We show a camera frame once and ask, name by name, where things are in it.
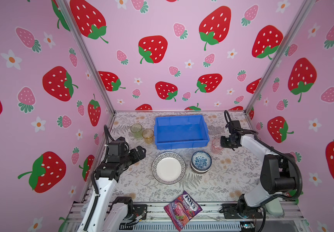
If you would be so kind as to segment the pink transparent cup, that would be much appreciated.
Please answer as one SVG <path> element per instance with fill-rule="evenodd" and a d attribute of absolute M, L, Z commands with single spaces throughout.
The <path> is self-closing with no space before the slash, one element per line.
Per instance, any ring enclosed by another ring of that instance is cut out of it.
<path fill-rule="evenodd" d="M 213 154 L 220 154 L 222 151 L 223 148 L 221 147 L 220 138 L 213 139 L 211 143 L 211 152 Z"/>

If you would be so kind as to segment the yellow transparent cup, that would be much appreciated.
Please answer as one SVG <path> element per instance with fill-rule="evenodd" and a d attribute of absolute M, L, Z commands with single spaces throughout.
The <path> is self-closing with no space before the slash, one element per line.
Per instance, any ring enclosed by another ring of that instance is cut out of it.
<path fill-rule="evenodd" d="M 152 129 L 145 129 L 142 132 L 142 137 L 146 144 L 152 144 L 154 142 L 154 131 Z"/>

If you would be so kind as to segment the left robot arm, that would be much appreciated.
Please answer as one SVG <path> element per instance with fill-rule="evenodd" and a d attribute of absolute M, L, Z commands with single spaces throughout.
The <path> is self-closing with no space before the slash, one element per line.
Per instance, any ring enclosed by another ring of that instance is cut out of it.
<path fill-rule="evenodd" d="M 117 197 L 112 205 L 109 204 L 121 174 L 143 160 L 146 149 L 141 146 L 130 149 L 125 138 L 114 139 L 106 125 L 104 135 L 105 156 L 90 174 L 93 192 L 79 232 L 115 232 L 135 211 L 131 197 Z"/>

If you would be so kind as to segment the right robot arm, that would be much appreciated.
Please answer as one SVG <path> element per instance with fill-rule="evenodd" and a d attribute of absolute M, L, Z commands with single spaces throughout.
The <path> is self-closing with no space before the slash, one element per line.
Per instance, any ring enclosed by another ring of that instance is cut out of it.
<path fill-rule="evenodd" d="M 233 130 L 229 136 L 221 136 L 223 148 L 244 147 L 262 160 L 260 183 L 250 192 L 241 195 L 232 209 L 241 217 L 258 211 L 265 204 L 282 198 L 294 201 L 302 193 L 301 171 L 291 154 L 282 153 L 261 141 L 253 130 Z"/>

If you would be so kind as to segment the blue plastic bin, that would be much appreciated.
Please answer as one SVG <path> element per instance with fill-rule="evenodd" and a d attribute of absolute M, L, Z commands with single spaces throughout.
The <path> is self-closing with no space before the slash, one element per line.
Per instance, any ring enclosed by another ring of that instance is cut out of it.
<path fill-rule="evenodd" d="M 203 148 L 210 140 L 202 115 L 157 117 L 154 137 L 159 150 Z"/>

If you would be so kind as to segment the blue patterned bowl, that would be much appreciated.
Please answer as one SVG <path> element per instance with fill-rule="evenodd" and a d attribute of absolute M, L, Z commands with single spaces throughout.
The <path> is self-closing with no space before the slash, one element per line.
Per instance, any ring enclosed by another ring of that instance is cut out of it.
<path fill-rule="evenodd" d="M 209 170 L 212 165 L 211 156 L 205 151 L 197 151 L 192 155 L 191 166 L 198 170 Z"/>

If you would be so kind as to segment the white plate with patterned rim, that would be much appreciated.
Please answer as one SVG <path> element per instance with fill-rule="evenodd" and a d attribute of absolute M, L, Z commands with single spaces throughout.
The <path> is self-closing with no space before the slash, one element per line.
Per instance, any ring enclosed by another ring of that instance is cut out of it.
<path fill-rule="evenodd" d="M 165 185 L 173 185 L 181 181 L 186 172 L 183 158 L 174 152 L 164 152 L 152 163 L 154 178 Z"/>

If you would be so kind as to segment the purple Fox's candy bag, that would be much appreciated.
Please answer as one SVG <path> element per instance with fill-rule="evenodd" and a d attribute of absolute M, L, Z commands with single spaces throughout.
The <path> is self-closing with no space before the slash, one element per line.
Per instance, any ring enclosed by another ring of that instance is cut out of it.
<path fill-rule="evenodd" d="M 173 202 L 164 207 L 176 229 L 180 232 L 202 207 L 184 190 Z"/>

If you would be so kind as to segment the pale green oblong case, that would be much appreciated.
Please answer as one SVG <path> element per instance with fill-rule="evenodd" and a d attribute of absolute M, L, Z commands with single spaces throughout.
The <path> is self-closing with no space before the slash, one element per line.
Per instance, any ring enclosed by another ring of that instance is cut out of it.
<path fill-rule="evenodd" d="M 266 203 L 265 208 L 270 215 L 276 218 L 281 218 L 284 216 L 284 210 L 278 198 L 275 198 L 270 202 Z"/>

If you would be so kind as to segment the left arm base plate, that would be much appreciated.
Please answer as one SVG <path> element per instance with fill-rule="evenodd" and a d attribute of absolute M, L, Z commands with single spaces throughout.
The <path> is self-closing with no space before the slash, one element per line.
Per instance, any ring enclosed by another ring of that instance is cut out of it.
<path fill-rule="evenodd" d="M 147 216 L 148 205 L 136 204 L 131 206 L 126 203 L 113 204 L 109 210 L 109 216 L 111 219 L 122 220 L 145 220 Z"/>

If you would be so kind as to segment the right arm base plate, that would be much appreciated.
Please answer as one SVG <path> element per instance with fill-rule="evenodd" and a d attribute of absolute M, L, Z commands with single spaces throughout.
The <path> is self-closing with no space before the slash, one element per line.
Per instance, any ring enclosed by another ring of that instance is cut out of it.
<path fill-rule="evenodd" d="M 225 219 L 263 219 L 261 208 L 252 208 L 235 204 L 222 204 L 219 213 L 224 214 Z"/>

